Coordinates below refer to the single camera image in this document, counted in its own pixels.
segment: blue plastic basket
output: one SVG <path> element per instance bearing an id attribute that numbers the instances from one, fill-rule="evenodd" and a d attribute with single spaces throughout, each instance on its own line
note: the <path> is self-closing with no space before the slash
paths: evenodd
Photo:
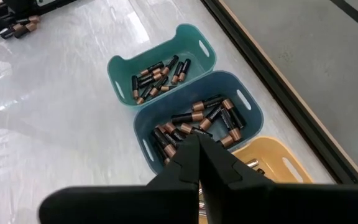
<path id="1" fill-rule="evenodd" d="M 153 142 L 150 136 L 151 130 L 157 124 L 170 121 L 171 115 L 190 112 L 193 103 L 217 94 L 230 98 L 247 122 L 247 126 L 241 130 L 242 140 L 230 147 L 229 151 L 240 148 L 260 131 L 263 114 L 245 86 L 231 73 L 211 72 L 183 88 L 171 90 L 169 95 L 145 106 L 136 115 L 134 129 L 137 140 L 149 166 L 156 174 L 163 169 L 163 165 L 158 152 L 151 144 Z M 208 132 L 213 134 L 214 140 L 227 135 L 227 129 L 221 121 L 215 121 Z"/>
<path id="2" fill-rule="evenodd" d="M 192 80 L 206 75 L 212 71 L 216 63 L 215 52 L 204 35 L 193 25 L 181 24 L 177 27 L 177 33 L 173 39 L 134 58 L 126 60 L 121 56 L 114 56 L 110 60 L 108 73 L 111 84 L 120 102 L 127 106 L 138 108 L 169 95 L 170 91 L 160 94 L 153 99 L 148 99 L 141 105 L 137 105 L 136 100 L 132 97 L 131 76 L 139 75 L 140 71 L 159 61 L 167 64 L 174 55 L 179 56 L 180 62 L 184 62 L 187 58 L 191 60 L 186 80 L 183 83 L 179 83 L 177 88 L 181 88 L 191 83 Z M 168 74 L 169 82 L 172 79 L 175 68 L 176 65 Z"/>

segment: floor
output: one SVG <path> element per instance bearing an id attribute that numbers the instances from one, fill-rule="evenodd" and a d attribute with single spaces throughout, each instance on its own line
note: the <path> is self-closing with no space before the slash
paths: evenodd
<path id="1" fill-rule="evenodd" d="M 224 2 L 358 165 L 358 23 L 325 0 Z"/>
<path id="2" fill-rule="evenodd" d="M 317 183 L 332 179 L 270 93 L 197 0 L 80 0 L 42 16 L 39 29 L 0 38 L 0 223 L 37 223 L 43 198 L 71 185 L 139 185 L 155 174 L 135 139 L 136 111 L 107 74 L 196 25 L 264 113 L 259 135 L 287 145 Z"/>

